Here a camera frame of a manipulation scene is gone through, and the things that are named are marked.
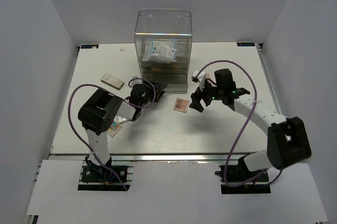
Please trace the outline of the white cotton pad pack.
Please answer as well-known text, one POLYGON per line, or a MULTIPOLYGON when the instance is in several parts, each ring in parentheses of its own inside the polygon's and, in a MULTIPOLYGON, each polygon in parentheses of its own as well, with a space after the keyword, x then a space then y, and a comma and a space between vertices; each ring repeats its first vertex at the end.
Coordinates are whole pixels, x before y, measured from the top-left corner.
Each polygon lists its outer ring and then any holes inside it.
POLYGON ((156 58, 160 58, 164 61, 168 62, 175 62, 176 60, 176 54, 177 54, 177 49, 176 49, 176 41, 175 40, 164 40, 163 41, 163 49, 164 49, 164 56, 159 56, 156 58))

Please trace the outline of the clear smoky makeup organizer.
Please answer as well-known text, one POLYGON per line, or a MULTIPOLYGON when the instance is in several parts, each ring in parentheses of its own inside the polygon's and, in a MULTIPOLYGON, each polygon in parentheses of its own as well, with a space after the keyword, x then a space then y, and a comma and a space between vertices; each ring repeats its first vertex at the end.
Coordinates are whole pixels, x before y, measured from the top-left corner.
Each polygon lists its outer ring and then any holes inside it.
POLYGON ((143 79, 165 84, 168 93, 186 93, 192 50, 192 14, 184 9, 145 8, 134 31, 143 79))

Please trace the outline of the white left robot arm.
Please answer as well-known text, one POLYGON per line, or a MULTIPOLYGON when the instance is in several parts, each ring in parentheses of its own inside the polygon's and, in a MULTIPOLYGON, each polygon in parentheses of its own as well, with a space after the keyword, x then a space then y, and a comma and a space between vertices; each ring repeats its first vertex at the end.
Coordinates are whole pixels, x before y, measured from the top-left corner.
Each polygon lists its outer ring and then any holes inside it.
POLYGON ((142 111, 159 101, 167 84, 143 81, 132 85, 127 100, 98 88, 78 112, 88 136, 90 155, 86 163, 93 169, 99 181, 107 181, 111 176, 111 157, 107 147, 107 131, 117 116, 127 121, 136 121, 142 111))

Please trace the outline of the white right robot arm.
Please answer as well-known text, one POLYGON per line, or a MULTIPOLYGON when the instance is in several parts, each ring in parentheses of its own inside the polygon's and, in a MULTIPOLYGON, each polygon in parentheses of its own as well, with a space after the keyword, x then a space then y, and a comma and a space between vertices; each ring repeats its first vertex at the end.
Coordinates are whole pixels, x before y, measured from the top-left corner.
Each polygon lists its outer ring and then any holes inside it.
POLYGON ((204 110, 201 103, 209 106, 220 100, 234 112, 245 116, 267 136, 265 150, 260 150, 240 159, 238 176, 244 181, 252 180, 257 171, 276 168, 282 170, 312 156, 305 125, 299 117, 287 118, 263 104, 257 103, 245 88, 238 88, 229 69, 215 71, 215 81, 205 72, 195 70, 192 81, 199 87, 191 95, 190 108, 204 110))

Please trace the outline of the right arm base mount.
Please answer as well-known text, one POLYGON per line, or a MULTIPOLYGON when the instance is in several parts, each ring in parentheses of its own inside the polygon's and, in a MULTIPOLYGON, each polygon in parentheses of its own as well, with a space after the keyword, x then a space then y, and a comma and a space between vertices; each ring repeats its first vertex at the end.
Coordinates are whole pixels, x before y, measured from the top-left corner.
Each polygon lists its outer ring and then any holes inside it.
MULTIPOLYGON (((220 178, 221 194, 223 195, 246 195, 246 194, 270 194, 271 189, 269 185, 266 185, 269 182, 268 173, 265 172, 258 178, 248 182, 245 185, 239 187, 229 187, 224 183, 224 165, 219 166, 219 169, 215 171, 215 175, 220 178)), ((259 172, 254 172, 253 174, 245 177, 242 171, 239 171, 237 165, 228 165, 226 179, 230 184, 238 184, 249 180, 251 177, 254 177, 259 172)))

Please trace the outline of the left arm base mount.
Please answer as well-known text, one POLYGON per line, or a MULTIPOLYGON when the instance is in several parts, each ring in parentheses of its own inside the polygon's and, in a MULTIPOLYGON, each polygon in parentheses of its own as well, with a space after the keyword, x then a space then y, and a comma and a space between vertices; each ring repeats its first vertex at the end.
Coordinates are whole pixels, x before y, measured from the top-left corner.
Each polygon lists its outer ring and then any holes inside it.
POLYGON ((120 183, 115 174, 108 171, 106 175, 90 168, 87 164, 82 164, 77 190, 79 191, 122 191, 126 192, 133 180, 133 166, 117 165, 112 166, 118 174, 124 186, 120 183))

